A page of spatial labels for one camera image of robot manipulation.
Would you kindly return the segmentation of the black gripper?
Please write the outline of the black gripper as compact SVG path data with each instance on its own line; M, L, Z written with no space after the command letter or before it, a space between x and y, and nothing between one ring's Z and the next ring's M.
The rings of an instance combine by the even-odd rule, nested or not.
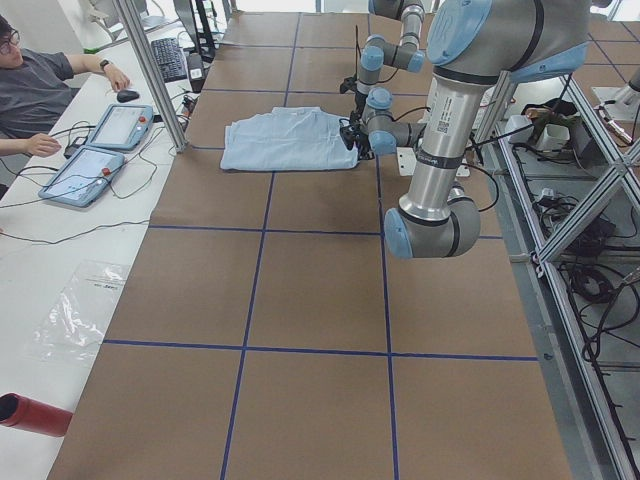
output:
M339 87L340 94L346 94L349 91L355 94L355 107L352 110L350 117L361 118L366 105L367 95L359 91L358 79L356 74L354 74L353 76L344 78Z
M372 160L375 158L368 135L363 130L360 120L339 119L339 134L345 147L351 151L357 150L360 160Z

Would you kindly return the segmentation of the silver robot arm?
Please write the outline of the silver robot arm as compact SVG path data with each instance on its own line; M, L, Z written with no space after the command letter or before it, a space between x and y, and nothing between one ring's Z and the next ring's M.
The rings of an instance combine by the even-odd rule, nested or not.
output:
M397 43L387 41L382 35L370 35L360 53L356 54L356 70L340 85L340 93L352 91L355 106L351 120L361 118L366 100L374 86L380 83L383 66L419 73L425 63L425 53L420 49L422 26L426 11L422 1L370 1L370 14L396 20L401 23L400 39Z
M455 177L482 97L501 72L519 84L577 70L588 50L590 8L588 1L447 1L421 50L422 2L370 2L371 13L401 22L401 39L367 39L355 76L340 88L353 91L356 102L340 135L362 158L399 147L415 150L409 190L384 218L386 244L395 256L455 257L475 244L479 211ZM418 72L426 62L435 81L427 122L394 120L392 95L379 85L382 67Z

